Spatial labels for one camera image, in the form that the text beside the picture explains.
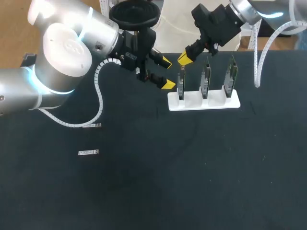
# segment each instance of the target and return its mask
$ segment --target black round knob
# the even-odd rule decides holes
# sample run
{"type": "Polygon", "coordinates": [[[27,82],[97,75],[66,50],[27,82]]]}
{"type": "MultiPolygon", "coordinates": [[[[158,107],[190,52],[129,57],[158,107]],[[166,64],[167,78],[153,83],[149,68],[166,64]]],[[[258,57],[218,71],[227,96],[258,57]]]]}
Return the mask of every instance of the black round knob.
{"type": "Polygon", "coordinates": [[[148,1],[123,1],[112,7],[109,16],[119,25],[120,29],[139,31],[158,23],[160,9],[148,1]]]}

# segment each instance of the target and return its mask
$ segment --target white holder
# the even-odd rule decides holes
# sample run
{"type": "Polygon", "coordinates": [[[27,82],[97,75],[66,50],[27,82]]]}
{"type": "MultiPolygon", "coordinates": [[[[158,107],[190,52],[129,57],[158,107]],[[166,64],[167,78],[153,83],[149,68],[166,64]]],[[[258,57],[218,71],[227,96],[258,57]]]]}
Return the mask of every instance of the white holder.
{"type": "Polygon", "coordinates": [[[202,98],[201,88],[184,92],[184,100],[179,100],[178,92],[170,92],[167,97],[170,111],[234,109],[241,106],[236,90],[233,90],[231,98],[227,98],[224,86],[221,90],[209,90],[208,99],[202,98]]]}

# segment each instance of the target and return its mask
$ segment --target cable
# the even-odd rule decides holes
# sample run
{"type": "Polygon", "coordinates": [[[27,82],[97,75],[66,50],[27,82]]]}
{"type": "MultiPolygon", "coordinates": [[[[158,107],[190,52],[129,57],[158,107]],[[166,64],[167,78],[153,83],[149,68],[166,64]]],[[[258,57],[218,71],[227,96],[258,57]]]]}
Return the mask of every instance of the cable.
{"type": "Polygon", "coordinates": [[[295,31],[297,33],[305,30],[307,28],[307,22],[304,21],[297,21],[295,19],[295,14],[294,14],[294,0],[289,0],[289,14],[290,14],[290,19],[291,21],[288,23],[283,24],[281,27],[279,27],[273,34],[272,36],[269,38],[267,44],[265,45],[263,52],[261,54],[260,60],[259,60],[259,64],[258,64],[258,57],[256,54],[256,47],[254,50],[254,82],[255,82],[255,86],[258,88],[260,87],[260,83],[261,83],[261,73],[262,73],[262,67],[263,67],[263,63],[265,60],[265,57],[273,43],[273,41],[277,38],[277,36],[282,33],[284,30],[288,29],[289,27],[292,26],[296,26],[298,28],[292,30],[295,31]]]}
{"type": "Polygon", "coordinates": [[[289,14],[290,14],[290,19],[293,22],[293,24],[295,25],[294,30],[291,31],[286,31],[283,32],[284,35],[295,35],[298,34],[299,32],[302,32],[306,29],[306,27],[301,27],[297,25],[296,19],[295,19],[295,14],[294,14],[294,1],[295,0],[289,0],[289,14]]]}
{"type": "Polygon", "coordinates": [[[98,99],[99,99],[99,110],[98,110],[97,115],[92,120],[90,120],[89,122],[83,123],[83,124],[69,124],[69,123],[66,123],[66,122],[61,121],[60,119],[56,118],[54,115],[49,113],[46,109],[39,109],[39,110],[42,113],[44,113],[45,115],[47,115],[48,117],[50,117],[55,122],[59,123],[60,125],[66,126],[66,127],[81,128],[81,127],[90,125],[93,122],[95,122],[100,117],[100,115],[102,114],[102,110],[103,110],[103,99],[102,99],[102,95],[101,95],[100,88],[99,88],[98,77],[99,77],[99,73],[100,73],[101,68],[104,65],[106,65],[107,63],[115,63],[115,64],[118,64],[118,65],[121,65],[120,60],[109,58],[109,59],[106,59],[106,60],[102,61],[97,66],[97,69],[96,69],[96,72],[95,72],[95,76],[94,76],[94,84],[95,84],[95,88],[96,88],[98,99]]]}
{"type": "MultiPolygon", "coordinates": [[[[303,21],[297,21],[296,22],[297,25],[299,26],[307,26],[307,22],[303,22],[303,21]]],[[[257,69],[257,78],[256,78],[256,84],[255,86],[258,88],[260,87],[260,82],[261,82],[261,72],[262,72],[262,67],[263,67],[263,63],[264,63],[264,60],[265,60],[265,57],[273,43],[273,41],[277,38],[277,36],[284,30],[286,30],[287,28],[291,27],[291,26],[294,26],[293,25],[293,22],[288,22],[288,23],[285,23],[283,24],[281,27],[279,27],[273,34],[272,36],[269,38],[267,44],[265,45],[264,49],[263,49],[263,52],[261,54],[261,57],[260,57],[260,60],[259,60],[259,64],[258,64],[258,69],[257,69]]]]}
{"type": "Polygon", "coordinates": [[[254,37],[254,83],[257,83],[258,72],[258,27],[257,24],[253,25],[253,37],[254,37]]]}

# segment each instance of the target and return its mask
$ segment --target robotic arm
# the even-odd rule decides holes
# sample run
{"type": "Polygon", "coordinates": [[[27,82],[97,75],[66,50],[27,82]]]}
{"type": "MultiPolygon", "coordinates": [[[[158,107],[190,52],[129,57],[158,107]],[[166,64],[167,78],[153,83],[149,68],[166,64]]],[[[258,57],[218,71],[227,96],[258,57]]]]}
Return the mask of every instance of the robotic arm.
{"type": "MultiPolygon", "coordinates": [[[[192,11],[192,16],[201,32],[201,38],[186,47],[178,62],[182,66],[192,63],[204,49],[214,56],[218,52],[218,46],[224,46],[240,33],[241,26],[245,23],[254,25],[263,18],[273,29],[278,29],[293,18],[289,13],[289,1],[294,4],[293,15],[296,20],[306,21],[306,0],[230,0],[226,7],[220,5],[213,12],[199,4],[192,11]]],[[[290,35],[298,32],[299,30],[290,27],[283,33],[290,35]]]]}
{"type": "MultiPolygon", "coordinates": [[[[79,0],[32,0],[28,21],[41,31],[41,50],[35,65],[0,69],[0,116],[61,106],[89,71],[92,55],[119,59],[130,71],[148,55],[165,68],[171,65],[152,50],[155,34],[152,44],[142,49],[140,38],[152,32],[149,28],[138,35],[121,35],[117,23],[79,0]],[[133,46],[137,39],[139,47],[133,46]]],[[[145,77],[159,88],[174,86],[154,74],[145,77]]]]}

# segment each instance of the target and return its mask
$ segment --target black table surface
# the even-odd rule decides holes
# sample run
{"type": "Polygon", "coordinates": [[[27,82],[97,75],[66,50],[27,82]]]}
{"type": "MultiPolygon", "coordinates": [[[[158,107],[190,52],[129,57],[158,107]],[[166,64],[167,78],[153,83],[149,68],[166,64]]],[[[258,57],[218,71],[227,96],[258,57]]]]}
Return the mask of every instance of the black table surface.
{"type": "MultiPolygon", "coordinates": [[[[258,89],[252,52],[219,53],[212,90],[232,54],[240,109],[170,112],[167,92],[110,64],[101,129],[39,111],[2,117],[0,229],[307,229],[307,53],[270,52],[258,89]]],[[[178,55],[166,56],[171,69],[150,69],[176,81],[178,55]]],[[[187,67],[186,91],[198,90],[205,58],[187,67]]],[[[53,114],[96,114],[93,72],[53,114]]]]}

